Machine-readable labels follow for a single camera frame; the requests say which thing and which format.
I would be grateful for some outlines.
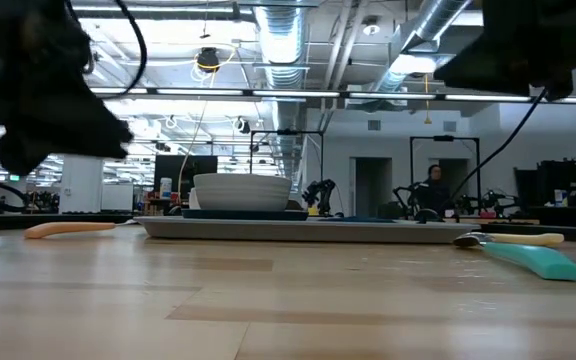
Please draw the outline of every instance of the gray tray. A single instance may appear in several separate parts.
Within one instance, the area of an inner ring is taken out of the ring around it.
[[[329,241],[449,244],[479,229],[476,224],[344,223],[326,221],[264,221],[184,219],[175,216],[135,218],[148,235],[183,240]]]

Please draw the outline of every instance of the stacked bowls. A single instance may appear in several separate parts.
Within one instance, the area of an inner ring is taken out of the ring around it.
[[[292,182],[254,174],[195,175],[195,196],[202,210],[284,211]]]

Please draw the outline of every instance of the teal spatula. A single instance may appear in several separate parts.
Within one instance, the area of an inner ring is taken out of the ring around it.
[[[576,281],[576,264],[557,250],[532,245],[488,242],[486,234],[468,233],[453,241],[458,247],[481,245],[494,257],[527,267],[546,280]]]

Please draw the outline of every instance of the doorway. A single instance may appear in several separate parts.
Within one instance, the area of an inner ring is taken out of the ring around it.
[[[352,215],[376,217],[379,205],[392,198],[392,159],[351,158],[350,161]]]
[[[441,167],[441,180],[448,186],[451,194],[468,176],[468,159],[438,159],[435,163]],[[468,185],[466,183],[456,196],[468,195]]]

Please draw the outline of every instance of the person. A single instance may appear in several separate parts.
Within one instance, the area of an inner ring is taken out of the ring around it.
[[[443,217],[444,211],[451,208],[450,189],[441,181],[439,165],[430,165],[428,178],[419,185],[416,192],[421,209],[432,209]]]

